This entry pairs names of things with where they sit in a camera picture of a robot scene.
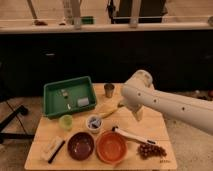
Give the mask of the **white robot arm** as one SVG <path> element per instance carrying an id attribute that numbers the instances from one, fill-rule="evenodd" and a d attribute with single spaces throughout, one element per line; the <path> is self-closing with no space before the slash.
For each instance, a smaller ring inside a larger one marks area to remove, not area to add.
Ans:
<path id="1" fill-rule="evenodd" d="M 121 103 L 135 117 L 146 106 L 213 135 L 213 102 L 155 90 L 152 84 L 149 72 L 137 70 L 121 87 Z"/>

